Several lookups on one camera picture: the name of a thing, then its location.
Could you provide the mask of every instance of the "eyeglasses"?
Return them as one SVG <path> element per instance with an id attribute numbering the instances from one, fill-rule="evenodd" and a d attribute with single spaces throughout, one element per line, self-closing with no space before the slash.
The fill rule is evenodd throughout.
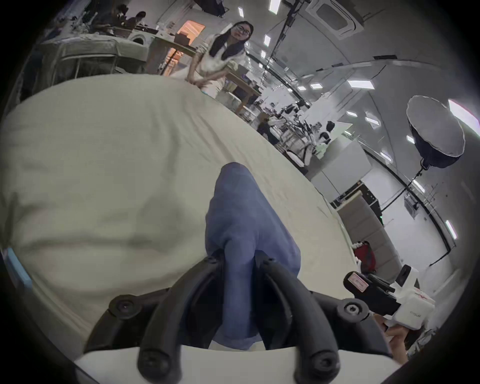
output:
<path id="1" fill-rule="evenodd" d="M 248 29 L 243 28 L 241 25 L 237 25 L 236 29 L 242 34 L 242 35 L 249 35 L 250 31 Z"/>

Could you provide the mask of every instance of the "table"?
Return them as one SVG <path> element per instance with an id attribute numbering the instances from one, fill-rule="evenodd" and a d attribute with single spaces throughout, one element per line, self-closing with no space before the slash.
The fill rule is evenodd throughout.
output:
<path id="1" fill-rule="evenodd" d="M 238 115 L 238 114 L 240 114 L 243 107 L 247 105 L 248 100 L 250 100 L 250 97 L 252 97 L 253 95 L 260 96 L 260 93 L 256 90 L 254 90 L 246 82 L 244 82 L 243 79 L 239 78 L 236 74 L 234 74 L 232 72 L 227 74 L 227 79 L 234 82 L 237 86 L 239 86 L 241 89 L 243 89 L 245 92 L 247 92 L 247 95 L 245 96 L 245 98 L 242 100 L 241 104 L 239 105 L 239 107 L 235 111 L 235 114 Z"/>

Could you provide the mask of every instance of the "bed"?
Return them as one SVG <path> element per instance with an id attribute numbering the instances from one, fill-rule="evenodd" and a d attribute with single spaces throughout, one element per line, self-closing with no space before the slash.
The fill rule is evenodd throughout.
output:
<path id="1" fill-rule="evenodd" d="M 267 140 L 185 81 L 66 81 L 0 130 L 2 247 L 31 278 L 33 318 L 70 359 L 119 294 L 171 286 L 205 256 L 205 214 L 226 163 L 244 164 L 301 250 L 299 278 L 336 298 L 356 269 L 336 212 Z"/>

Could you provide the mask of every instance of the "woman's hand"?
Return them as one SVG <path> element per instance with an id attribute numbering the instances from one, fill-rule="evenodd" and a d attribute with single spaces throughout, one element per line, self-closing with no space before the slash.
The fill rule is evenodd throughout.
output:
<path id="1" fill-rule="evenodd" d="M 195 80 L 193 79 L 193 77 L 187 76 L 187 77 L 185 78 L 185 81 L 188 82 L 188 83 L 190 83 L 190 84 L 195 85 Z"/>
<path id="2" fill-rule="evenodd" d="M 379 314 L 373 314 L 374 319 L 382 330 L 385 329 L 386 319 Z M 407 350 L 405 349 L 405 338 L 408 335 L 408 328 L 397 324 L 388 328 L 384 332 L 385 337 L 392 337 L 389 342 L 390 349 L 392 350 L 393 359 L 400 364 L 405 364 L 408 361 Z"/>
<path id="3" fill-rule="evenodd" d="M 196 85 L 197 87 L 202 88 L 205 85 L 207 85 L 209 83 L 209 81 L 210 80 L 200 79 L 200 80 L 197 80 L 196 82 L 194 82 L 193 85 Z"/>

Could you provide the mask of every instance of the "screw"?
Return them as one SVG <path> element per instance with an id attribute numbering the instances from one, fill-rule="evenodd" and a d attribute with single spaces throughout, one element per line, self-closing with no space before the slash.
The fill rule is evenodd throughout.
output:
<path id="1" fill-rule="evenodd" d="M 130 300 L 120 300 L 117 309 L 123 314 L 128 314 L 133 309 L 133 303 Z"/>
<path id="2" fill-rule="evenodd" d="M 310 358 L 312 373 L 316 376 L 327 376 L 336 369 L 337 358 L 333 352 L 319 352 Z"/>
<path id="3" fill-rule="evenodd" d="M 360 307 L 357 304 L 349 304 L 345 307 L 345 311 L 352 316 L 356 316 L 360 313 Z"/>
<path id="4" fill-rule="evenodd" d="M 170 371 L 170 359 L 162 352 L 144 351 L 142 354 L 142 362 L 144 367 L 153 368 L 163 376 Z"/>

